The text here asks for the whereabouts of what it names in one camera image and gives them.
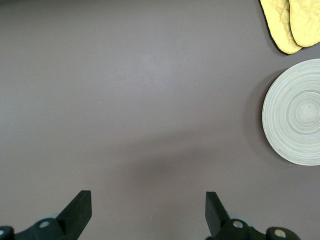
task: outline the gray table surface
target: gray table surface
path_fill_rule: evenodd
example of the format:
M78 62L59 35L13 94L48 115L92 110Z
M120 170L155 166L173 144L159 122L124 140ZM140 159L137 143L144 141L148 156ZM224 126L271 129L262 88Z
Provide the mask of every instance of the gray table surface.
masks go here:
M204 240L205 193L257 230L320 238L319 166L268 144L278 52L257 0L0 3L0 225L17 231L82 189L80 240Z

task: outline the concentric ring pattern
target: concentric ring pattern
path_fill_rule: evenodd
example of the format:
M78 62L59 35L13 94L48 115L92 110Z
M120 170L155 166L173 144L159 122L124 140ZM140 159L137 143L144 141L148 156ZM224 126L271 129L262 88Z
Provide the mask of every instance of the concentric ring pattern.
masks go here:
M262 124L280 156L299 165L320 165L320 59L294 65L274 81Z

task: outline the yellow oven mitt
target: yellow oven mitt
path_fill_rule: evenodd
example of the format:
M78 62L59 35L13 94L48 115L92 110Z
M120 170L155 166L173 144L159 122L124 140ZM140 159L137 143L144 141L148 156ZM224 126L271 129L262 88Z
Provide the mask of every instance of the yellow oven mitt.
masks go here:
M260 0L260 2L271 37L278 48L286 54L294 54L302 49L295 42L290 30L289 0Z
M295 42L302 47L320 42L320 0L289 0L289 3Z

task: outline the screw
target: screw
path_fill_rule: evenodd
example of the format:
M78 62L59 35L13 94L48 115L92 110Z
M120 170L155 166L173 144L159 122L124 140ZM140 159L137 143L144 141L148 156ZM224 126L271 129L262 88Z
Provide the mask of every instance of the screw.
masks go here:
M284 231L280 230L280 229L276 229L274 230L274 234L277 235L280 238L286 238L287 235Z
M40 225L39 225L39 228L45 228L45 227L48 227L49 226L49 224L50 224L50 222L48 222L48 221L43 221L42 223L40 223Z
M234 221L233 222L233 226L238 228L238 229L242 229L244 227L244 224L240 221Z

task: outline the yellow quilted fabric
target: yellow quilted fabric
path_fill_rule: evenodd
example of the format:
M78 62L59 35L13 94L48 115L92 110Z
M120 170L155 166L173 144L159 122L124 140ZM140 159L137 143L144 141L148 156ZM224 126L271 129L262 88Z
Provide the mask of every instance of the yellow quilted fabric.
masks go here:
M260 2L270 34L278 48L286 54L298 52L302 47L295 42L290 31L289 0L260 0Z
M295 42L302 47L320 42L320 0L289 0L289 3Z

